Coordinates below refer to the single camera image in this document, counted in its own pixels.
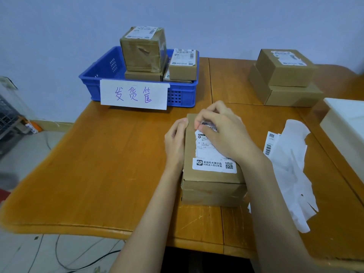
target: person's right hand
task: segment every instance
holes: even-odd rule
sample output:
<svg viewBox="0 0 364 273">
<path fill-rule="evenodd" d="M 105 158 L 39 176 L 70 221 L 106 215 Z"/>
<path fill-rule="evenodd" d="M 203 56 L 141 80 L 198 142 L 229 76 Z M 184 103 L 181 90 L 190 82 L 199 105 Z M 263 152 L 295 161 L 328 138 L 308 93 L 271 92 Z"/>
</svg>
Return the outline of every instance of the person's right hand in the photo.
<svg viewBox="0 0 364 273">
<path fill-rule="evenodd" d="M 213 122 L 217 132 L 201 124 L 204 120 Z M 195 129 L 205 134 L 222 155 L 238 163 L 245 163 L 251 155 L 263 154 L 250 138 L 241 118 L 220 100 L 207 109 L 202 109 L 196 116 L 194 125 Z"/>
</svg>

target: crumpled white paper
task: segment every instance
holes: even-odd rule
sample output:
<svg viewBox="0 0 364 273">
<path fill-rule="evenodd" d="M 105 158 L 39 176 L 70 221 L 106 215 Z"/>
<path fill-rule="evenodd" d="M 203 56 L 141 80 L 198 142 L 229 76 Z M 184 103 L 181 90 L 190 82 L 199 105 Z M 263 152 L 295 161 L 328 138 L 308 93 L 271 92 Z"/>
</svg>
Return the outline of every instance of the crumpled white paper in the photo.
<svg viewBox="0 0 364 273">
<path fill-rule="evenodd" d="M 275 178 L 298 231 L 307 233 L 307 220 L 318 212 L 312 184 L 303 173 L 309 129 L 300 121 L 287 120 L 286 126 L 272 146 L 268 158 Z"/>
</svg>

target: blue plastic basket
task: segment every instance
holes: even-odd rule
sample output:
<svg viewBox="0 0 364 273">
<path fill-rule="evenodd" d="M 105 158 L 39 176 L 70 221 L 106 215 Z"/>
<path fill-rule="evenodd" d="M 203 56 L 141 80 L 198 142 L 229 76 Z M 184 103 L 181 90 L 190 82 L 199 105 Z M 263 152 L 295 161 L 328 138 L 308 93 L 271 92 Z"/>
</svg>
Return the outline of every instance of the blue plastic basket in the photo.
<svg viewBox="0 0 364 273">
<path fill-rule="evenodd" d="M 167 49 L 167 55 L 171 57 L 173 49 Z M 167 105 L 180 107 L 194 107 L 196 99 L 196 85 L 198 83 L 198 69 L 200 53 L 197 52 L 197 80 L 193 83 L 169 82 Z M 118 79 L 125 80 L 125 63 L 120 46 L 115 46 L 94 62 L 78 77 L 88 88 L 91 99 L 100 101 L 100 80 Z"/>
</svg>

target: red object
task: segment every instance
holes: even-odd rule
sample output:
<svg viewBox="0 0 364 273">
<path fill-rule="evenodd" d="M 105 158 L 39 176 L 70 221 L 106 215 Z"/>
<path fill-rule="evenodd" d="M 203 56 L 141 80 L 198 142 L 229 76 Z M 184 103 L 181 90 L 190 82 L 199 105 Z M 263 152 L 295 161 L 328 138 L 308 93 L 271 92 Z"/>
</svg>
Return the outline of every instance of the red object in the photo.
<svg viewBox="0 0 364 273">
<path fill-rule="evenodd" d="M 0 189 L 0 202 L 4 201 L 5 199 L 8 198 L 10 192 L 9 191 L 4 191 L 3 189 Z"/>
</svg>

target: white wall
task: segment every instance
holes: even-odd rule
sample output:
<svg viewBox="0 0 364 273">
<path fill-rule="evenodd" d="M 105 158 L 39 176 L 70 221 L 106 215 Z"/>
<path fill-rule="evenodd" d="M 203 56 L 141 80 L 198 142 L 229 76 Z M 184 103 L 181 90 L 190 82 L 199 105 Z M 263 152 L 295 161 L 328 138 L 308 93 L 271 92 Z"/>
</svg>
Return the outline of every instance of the white wall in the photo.
<svg viewBox="0 0 364 273">
<path fill-rule="evenodd" d="M 364 70 L 364 0 L 0 0 L 0 11 L 0 75 L 40 119 L 77 118 L 90 101 L 78 75 L 133 25 L 207 57 L 290 48 Z"/>
</svg>

